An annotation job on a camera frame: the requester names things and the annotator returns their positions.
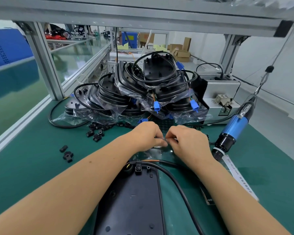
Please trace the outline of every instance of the white cable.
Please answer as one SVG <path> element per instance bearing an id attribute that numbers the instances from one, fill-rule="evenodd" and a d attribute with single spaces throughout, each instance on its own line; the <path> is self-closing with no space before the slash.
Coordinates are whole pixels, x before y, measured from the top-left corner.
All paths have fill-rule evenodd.
<path id="1" fill-rule="evenodd" d="M 145 48 L 146 48 L 146 46 L 148 46 L 148 43 L 149 43 L 149 40 L 150 40 L 150 37 L 151 37 L 151 31 L 152 31 L 152 30 L 150 30 L 150 33 L 149 33 L 149 36 L 148 36 L 148 39 L 147 39 L 147 43 L 145 44 L 145 46 L 144 46 L 144 49 L 143 49 L 143 51 L 142 51 L 142 54 L 141 54 L 140 56 L 142 56 L 142 55 L 143 55 L 143 53 L 144 53 L 144 51 L 145 51 Z"/>

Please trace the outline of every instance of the electric screwdriver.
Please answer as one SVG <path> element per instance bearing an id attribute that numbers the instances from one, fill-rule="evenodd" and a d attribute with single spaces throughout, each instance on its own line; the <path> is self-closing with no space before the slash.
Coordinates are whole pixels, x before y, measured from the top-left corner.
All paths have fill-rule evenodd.
<path id="1" fill-rule="evenodd" d="M 255 109 L 255 100 L 256 96 L 253 96 L 249 101 L 243 103 L 219 135 L 219 138 L 211 151 L 213 157 L 217 161 L 230 150 L 245 126 L 248 124 Z"/>

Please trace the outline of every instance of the gray floor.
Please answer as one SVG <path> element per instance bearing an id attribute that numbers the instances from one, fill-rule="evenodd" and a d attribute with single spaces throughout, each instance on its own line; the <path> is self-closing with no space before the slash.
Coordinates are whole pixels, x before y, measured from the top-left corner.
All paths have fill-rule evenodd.
<path id="1" fill-rule="evenodd" d="M 240 88 L 235 100 L 242 104 L 249 95 Z M 294 160 L 294 120 L 286 113 L 258 98 L 250 125 Z"/>

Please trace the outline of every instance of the person's left hand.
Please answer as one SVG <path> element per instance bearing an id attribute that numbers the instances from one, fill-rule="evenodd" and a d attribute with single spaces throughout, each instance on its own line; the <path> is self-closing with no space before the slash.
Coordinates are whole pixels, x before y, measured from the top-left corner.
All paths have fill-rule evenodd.
<path id="1" fill-rule="evenodd" d="M 154 146 L 168 146 L 168 143 L 161 139 L 163 134 L 159 126 L 152 121 L 140 123 L 131 132 L 125 134 L 125 136 L 127 140 L 133 143 L 133 147 L 137 152 L 146 151 Z"/>

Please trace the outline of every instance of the cardboard box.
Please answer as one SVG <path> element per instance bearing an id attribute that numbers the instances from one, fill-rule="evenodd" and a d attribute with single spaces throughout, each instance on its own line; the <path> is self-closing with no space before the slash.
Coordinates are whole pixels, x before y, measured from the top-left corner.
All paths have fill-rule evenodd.
<path id="1" fill-rule="evenodd" d="M 182 50 L 183 48 L 183 45 L 181 44 L 175 44 L 175 43 L 172 43 L 172 44 L 169 44 L 168 45 L 168 50 L 170 52 L 174 52 L 174 50 L 178 49 L 178 50 Z"/>
<path id="2" fill-rule="evenodd" d="M 148 37 L 149 37 L 149 33 L 140 33 L 139 34 L 139 42 L 146 43 L 148 40 Z M 149 43 L 154 43 L 154 39 L 155 39 L 155 34 L 151 33 Z"/>
<path id="3" fill-rule="evenodd" d="M 191 45 L 191 40 L 192 40 L 191 38 L 185 37 L 182 50 L 189 51 L 189 46 Z"/>
<path id="4" fill-rule="evenodd" d="M 189 62 L 191 53 L 185 50 L 175 50 L 173 52 L 173 56 L 176 59 L 176 61 L 186 63 L 186 62 Z"/>

